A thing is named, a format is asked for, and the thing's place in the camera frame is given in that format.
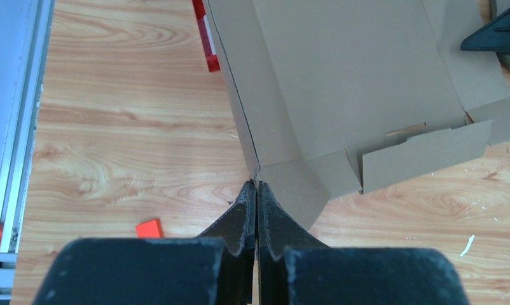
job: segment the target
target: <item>wooden table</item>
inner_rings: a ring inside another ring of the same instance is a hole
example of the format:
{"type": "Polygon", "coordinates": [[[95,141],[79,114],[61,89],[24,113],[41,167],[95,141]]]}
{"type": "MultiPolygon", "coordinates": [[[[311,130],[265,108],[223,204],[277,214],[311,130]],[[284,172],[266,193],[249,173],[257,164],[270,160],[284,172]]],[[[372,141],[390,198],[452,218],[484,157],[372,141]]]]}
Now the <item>wooden table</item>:
{"type": "MultiPolygon", "coordinates": [[[[12,304],[33,300],[69,241],[134,237],[153,217],[167,236],[194,236],[249,177],[189,0],[58,0],[44,88],[12,304]]],[[[311,233],[331,246],[436,248],[474,304],[510,304],[510,142],[334,200],[311,233]]]]}

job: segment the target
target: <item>dark triangular object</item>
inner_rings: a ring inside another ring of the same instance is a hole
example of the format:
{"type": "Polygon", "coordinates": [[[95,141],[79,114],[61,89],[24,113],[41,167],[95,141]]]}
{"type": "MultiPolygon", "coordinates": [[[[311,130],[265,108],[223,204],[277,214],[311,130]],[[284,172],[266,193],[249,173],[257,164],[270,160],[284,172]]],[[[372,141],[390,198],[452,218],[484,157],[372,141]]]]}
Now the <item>dark triangular object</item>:
{"type": "Polygon", "coordinates": [[[463,40],[461,50],[510,53],[510,8],[463,40]]]}

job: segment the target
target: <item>wood grain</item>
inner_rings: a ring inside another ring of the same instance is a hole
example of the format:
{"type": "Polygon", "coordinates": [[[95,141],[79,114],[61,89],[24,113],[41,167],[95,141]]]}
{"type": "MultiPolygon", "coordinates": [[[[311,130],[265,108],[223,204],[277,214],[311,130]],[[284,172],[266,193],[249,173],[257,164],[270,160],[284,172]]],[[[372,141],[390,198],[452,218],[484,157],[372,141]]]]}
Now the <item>wood grain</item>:
{"type": "MultiPolygon", "coordinates": [[[[153,217],[194,236],[249,176],[191,1],[57,1],[44,88],[12,304],[33,300],[69,241],[135,236],[153,217]]],[[[331,201],[311,232],[337,247],[436,248],[472,303],[510,304],[510,142],[331,201]]]]}

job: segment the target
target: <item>open cardboard box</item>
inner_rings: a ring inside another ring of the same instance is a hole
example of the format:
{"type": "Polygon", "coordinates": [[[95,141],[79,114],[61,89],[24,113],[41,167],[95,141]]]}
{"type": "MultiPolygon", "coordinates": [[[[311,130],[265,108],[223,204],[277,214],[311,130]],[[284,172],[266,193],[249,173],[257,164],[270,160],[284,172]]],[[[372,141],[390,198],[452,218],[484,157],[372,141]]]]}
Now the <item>open cardboard box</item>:
{"type": "Polygon", "coordinates": [[[249,170],[309,228],[327,201],[510,140],[474,0],[206,0],[249,170]]]}

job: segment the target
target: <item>gray round object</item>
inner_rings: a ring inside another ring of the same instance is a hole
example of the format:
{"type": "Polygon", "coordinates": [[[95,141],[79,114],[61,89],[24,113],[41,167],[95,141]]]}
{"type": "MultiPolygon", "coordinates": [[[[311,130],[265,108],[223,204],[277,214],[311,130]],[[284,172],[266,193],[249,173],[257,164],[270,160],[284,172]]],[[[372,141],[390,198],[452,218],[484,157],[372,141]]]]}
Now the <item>gray round object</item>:
{"type": "MultiPolygon", "coordinates": [[[[491,0],[491,19],[510,8],[510,0],[491,0]]],[[[510,70],[510,55],[497,53],[502,65],[510,70]]]]}

